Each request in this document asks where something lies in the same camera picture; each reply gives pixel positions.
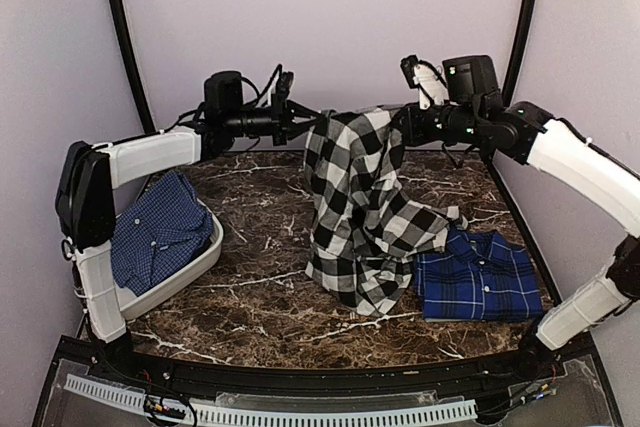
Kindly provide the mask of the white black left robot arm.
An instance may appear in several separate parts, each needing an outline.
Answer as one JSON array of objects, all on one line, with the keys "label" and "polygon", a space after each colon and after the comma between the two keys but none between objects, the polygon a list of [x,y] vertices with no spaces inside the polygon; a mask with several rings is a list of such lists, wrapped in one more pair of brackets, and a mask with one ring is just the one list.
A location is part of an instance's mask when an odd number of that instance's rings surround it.
[{"label": "white black left robot arm", "polygon": [[282,146],[302,135],[319,114],[290,99],[293,80],[293,73],[276,68],[264,89],[245,101],[248,80],[238,71],[221,71],[205,81],[200,105],[170,127],[114,142],[77,141],[69,147],[55,211],[75,294],[99,340],[111,343],[127,333],[111,269],[114,190],[173,167],[213,160],[238,138],[269,137]]}]

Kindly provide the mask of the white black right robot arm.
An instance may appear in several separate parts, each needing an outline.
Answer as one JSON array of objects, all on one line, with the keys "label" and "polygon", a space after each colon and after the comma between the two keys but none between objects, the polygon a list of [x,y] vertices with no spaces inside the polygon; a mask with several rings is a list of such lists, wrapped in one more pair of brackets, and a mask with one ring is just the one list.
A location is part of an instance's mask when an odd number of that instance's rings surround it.
[{"label": "white black right robot arm", "polygon": [[461,143],[483,154],[499,151],[571,187],[627,234],[610,264],[546,313],[511,357],[511,373],[530,381],[547,367],[549,352],[638,301],[639,175],[568,120],[531,102],[507,105],[487,55],[447,59],[441,67],[409,55],[400,68],[419,95],[400,121],[407,145]]}]

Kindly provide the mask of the black white checked shirt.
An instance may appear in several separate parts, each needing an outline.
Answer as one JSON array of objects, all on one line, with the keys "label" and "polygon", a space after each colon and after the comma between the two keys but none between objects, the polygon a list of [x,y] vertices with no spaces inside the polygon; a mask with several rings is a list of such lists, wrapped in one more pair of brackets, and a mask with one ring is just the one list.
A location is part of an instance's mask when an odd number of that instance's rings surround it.
[{"label": "black white checked shirt", "polygon": [[363,316],[382,317],[412,279],[422,252],[443,251],[456,206],[413,201],[399,180],[399,108],[328,113],[309,132],[304,177],[313,200],[307,275]]}]

